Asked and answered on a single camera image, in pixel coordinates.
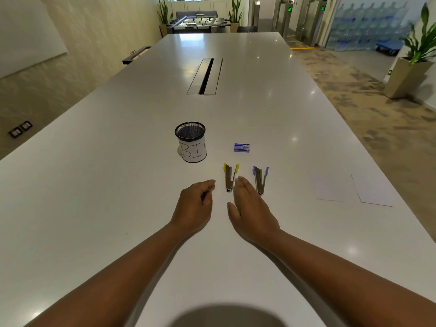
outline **floor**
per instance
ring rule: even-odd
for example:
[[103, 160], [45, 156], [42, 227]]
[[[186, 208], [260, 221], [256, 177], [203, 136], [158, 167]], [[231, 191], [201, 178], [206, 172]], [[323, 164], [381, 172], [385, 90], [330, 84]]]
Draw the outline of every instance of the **floor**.
[[384, 81], [395, 60], [395, 57], [386, 56], [375, 50], [329, 51], [329, 53], [381, 82]]
[[328, 51], [293, 52], [436, 242], [436, 113]]

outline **hand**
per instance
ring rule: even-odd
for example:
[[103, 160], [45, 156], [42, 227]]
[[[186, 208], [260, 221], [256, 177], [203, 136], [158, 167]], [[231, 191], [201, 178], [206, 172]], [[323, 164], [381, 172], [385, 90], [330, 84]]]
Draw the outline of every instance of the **hand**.
[[194, 183], [180, 193], [170, 224], [183, 232], [185, 237], [200, 231], [211, 218], [212, 190], [215, 180]]
[[251, 183], [242, 176], [235, 179], [236, 206], [227, 203], [228, 216], [240, 236], [264, 247], [268, 237], [280, 231], [277, 219]]

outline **whiteboard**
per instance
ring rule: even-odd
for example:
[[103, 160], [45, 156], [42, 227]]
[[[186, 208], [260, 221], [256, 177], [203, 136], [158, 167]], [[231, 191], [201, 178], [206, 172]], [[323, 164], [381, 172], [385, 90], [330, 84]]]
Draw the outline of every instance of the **whiteboard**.
[[0, 0], [0, 78], [66, 52], [41, 0]]

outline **white table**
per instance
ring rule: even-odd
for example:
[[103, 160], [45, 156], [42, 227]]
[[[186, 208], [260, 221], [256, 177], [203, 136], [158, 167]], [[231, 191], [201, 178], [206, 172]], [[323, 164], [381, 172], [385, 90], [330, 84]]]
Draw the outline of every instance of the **white table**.
[[[186, 95], [202, 58], [223, 58], [217, 94]], [[206, 126], [208, 156], [177, 154], [175, 127]], [[249, 143], [249, 154], [234, 153]], [[181, 189], [214, 178], [214, 208], [161, 277], [138, 326], [214, 303], [324, 326], [227, 217], [223, 163], [270, 167], [264, 199], [284, 230], [436, 301], [436, 245], [396, 193], [361, 203], [349, 175], [384, 177], [277, 33], [168, 35], [0, 162], [0, 325], [21, 326], [165, 225]], [[308, 171], [346, 176], [320, 201]]]

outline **wall socket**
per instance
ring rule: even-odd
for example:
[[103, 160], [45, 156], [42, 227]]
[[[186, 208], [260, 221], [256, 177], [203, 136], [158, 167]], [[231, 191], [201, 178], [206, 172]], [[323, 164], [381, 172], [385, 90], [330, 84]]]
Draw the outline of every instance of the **wall socket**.
[[23, 134], [25, 131], [28, 131], [30, 128], [32, 128], [33, 125], [30, 121], [26, 120], [25, 122], [21, 123], [19, 126], [13, 128], [8, 133], [11, 137], [16, 139], [21, 134]]

